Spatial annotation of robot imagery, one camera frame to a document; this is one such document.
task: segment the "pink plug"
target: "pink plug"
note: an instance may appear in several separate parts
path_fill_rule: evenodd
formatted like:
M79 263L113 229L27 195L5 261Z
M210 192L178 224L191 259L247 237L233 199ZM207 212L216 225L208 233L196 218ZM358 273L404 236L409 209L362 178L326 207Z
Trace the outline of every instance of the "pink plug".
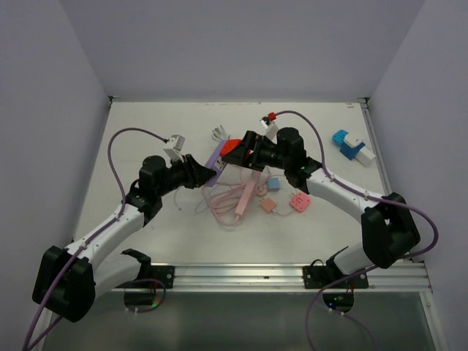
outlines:
M297 212L304 212L310 206L310 202L310 197L306 193L299 192L292 197L290 205Z

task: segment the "gray wall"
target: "gray wall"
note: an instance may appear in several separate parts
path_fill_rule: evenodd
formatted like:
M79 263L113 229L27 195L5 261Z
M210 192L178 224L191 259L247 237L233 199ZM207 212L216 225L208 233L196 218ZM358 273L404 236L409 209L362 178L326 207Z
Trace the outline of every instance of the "gray wall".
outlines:
M439 226L424 258L452 350L468 350L467 33L467 1L428 0L370 104L394 190Z
M72 237L107 97L55 0L0 0L0 350L36 311L42 253Z
M126 100L369 97L424 0L61 0Z

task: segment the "white table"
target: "white table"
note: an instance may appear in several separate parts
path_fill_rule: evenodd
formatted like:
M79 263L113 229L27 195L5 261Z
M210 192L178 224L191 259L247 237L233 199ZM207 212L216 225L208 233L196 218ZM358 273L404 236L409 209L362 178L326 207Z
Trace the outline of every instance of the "white table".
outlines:
M193 154L204 164L215 149L211 130L222 124L233 136L244 136L246 130L262 132L259 119L271 111L297 110L314 123L324 140L328 167L358 186L383 193L377 163L364 167L348 160L331 142L339 129L359 132L371 148L369 133L359 104L345 103L201 103L201 102L115 102L105 127L102 145L91 178L86 202L76 237L95 228L120 203L118 187L107 163L107 143L124 127L141 127L169 137L185 136L184 153ZM279 127L295 127L305 140L308 155L320 160L318 142L310 127L293 115L280 116ZM113 147L113 159L118 174L128 190L137 178L141 162L150 155L165 157L164 144L139 132L118 137ZM243 172L244 179L249 170ZM231 166L222 180L238 181L239 170ZM280 178L282 189L271 195L280 211L288 210L293 188ZM324 200L313 198L312 205L302 214L275 216L266 214L258 198L236 227L222 227L209 211L195 214L202 199L199 189L181 189L173 204L173 195L163 198L163 208L145 228L125 240L114 254L133 248L162 263L307 263L326 259L347 245L361 239L361 229L354 219Z

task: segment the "purple object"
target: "purple object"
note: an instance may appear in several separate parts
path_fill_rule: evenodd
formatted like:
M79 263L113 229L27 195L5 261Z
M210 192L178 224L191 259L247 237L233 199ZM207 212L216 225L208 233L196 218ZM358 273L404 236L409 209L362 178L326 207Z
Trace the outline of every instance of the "purple object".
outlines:
M205 167L210 168L216 172L216 175L205 184L205 186L208 188L211 188L216 183L218 178L221 176L222 171L226 168L226 162L223 162L221 160L221 156L219 155L226 141L227 140L223 140L219 142L218 146L214 149L210 158L205 163Z

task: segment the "gray partition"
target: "gray partition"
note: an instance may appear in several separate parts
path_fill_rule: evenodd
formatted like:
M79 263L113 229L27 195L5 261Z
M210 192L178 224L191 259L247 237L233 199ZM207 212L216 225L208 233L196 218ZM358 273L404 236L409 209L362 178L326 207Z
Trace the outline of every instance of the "gray partition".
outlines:
M310 350L304 315L310 293L169 293L146 314L125 312L123 293L108 293L75 324L62 322L44 351ZM380 351L435 350L419 293L357 293L350 314L366 324ZM312 309L319 350L372 350L357 323Z

